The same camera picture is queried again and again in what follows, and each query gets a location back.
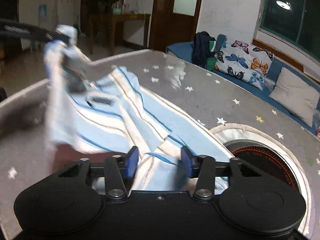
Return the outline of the brown wooden door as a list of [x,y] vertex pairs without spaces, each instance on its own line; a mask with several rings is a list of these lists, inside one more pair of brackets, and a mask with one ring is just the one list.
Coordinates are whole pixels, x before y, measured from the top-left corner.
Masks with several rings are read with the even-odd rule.
[[149,48],[165,51],[193,40],[202,0],[153,0]]

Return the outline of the butterfly-patterned white cushion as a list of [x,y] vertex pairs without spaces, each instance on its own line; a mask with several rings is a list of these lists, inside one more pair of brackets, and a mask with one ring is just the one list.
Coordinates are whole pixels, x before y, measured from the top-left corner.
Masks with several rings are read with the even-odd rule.
[[219,38],[222,38],[222,46],[217,54],[215,70],[263,90],[273,53],[225,35],[219,35]]

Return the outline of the dark green-framed window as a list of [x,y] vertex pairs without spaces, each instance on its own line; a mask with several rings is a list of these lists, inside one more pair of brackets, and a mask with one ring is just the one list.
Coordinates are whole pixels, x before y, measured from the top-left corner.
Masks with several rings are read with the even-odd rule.
[[319,60],[319,0],[265,0],[260,27]]

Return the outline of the blue white striped shirt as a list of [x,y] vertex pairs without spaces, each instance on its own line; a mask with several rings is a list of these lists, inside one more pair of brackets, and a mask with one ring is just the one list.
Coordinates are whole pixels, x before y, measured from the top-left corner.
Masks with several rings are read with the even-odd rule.
[[143,88],[135,74],[116,67],[97,81],[84,75],[96,63],[77,47],[74,27],[59,25],[44,49],[50,80],[46,114],[47,140],[57,171],[81,158],[103,161],[108,154],[139,149],[134,190],[172,191],[189,185],[181,148],[228,162],[231,154],[190,115]]

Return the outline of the grey plain pillow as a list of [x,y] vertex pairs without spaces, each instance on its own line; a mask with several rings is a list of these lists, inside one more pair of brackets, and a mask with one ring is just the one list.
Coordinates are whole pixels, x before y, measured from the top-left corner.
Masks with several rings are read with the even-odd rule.
[[312,127],[319,92],[287,68],[282,68],[270,98]]

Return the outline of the grey star-patterned mattress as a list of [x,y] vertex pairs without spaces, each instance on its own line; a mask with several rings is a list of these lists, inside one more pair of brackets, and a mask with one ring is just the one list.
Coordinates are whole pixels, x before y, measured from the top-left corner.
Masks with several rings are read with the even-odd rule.
[[[180,107],[212,129],[222,142],[259,139],[263,132],[285,146],[298,160],[310,186],[310,239],[319,239],[319,139],[277,106],[174,56],[140,51],[104,58],[88,72],[98,80],[124,66],[139,83]],[[1,226],[6,239],[21,230],[14,200],[26,187],[47,176],[51,157],[44,144],[44,112],[49,86],[42,55],[24,53],[1,68]]]

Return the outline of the light green kettle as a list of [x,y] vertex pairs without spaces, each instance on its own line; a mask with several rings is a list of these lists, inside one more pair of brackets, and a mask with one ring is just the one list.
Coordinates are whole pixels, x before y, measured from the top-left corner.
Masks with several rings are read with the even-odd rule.
[[122,13],[122,3],[116,2],[112,4],[112,14],[120,15]]

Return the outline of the blue sofa bench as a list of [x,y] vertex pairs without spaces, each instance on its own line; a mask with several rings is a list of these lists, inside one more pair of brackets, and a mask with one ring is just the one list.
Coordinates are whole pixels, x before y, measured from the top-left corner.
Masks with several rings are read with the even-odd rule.
[[319,136],[319,86],[271,51],[203,31],[166,52],[239,85]]

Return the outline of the dark blue backpack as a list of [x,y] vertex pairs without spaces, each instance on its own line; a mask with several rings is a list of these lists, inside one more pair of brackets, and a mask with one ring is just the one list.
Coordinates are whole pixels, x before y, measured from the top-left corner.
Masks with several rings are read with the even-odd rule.
[[202,31],[194,35],[191,62],[208,71],[215,68],[216,39],[208,32]]

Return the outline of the wooden side table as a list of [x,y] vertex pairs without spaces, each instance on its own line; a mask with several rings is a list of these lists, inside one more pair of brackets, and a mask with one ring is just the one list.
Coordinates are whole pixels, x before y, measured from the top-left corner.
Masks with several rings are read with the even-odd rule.
[[[128,45],[132,48],[146,49],[148,47],[149,27],[150,27],[151,14],[148,13],[98,13],[91,14],[88,17],[88,37],[87,46],[89,54],[93,54],[94,44],[94,32],[98,30],[98,27],[106,25],[108,33],[108,50],[110,55],[115,54],[116,45]],[[143,28],[142,44],[135,42],[129,42],[126,39],[129,37],[129,29],[127,27],[133,27],[132,24],[127,22],[134,22],[139,24],[139,28]]]

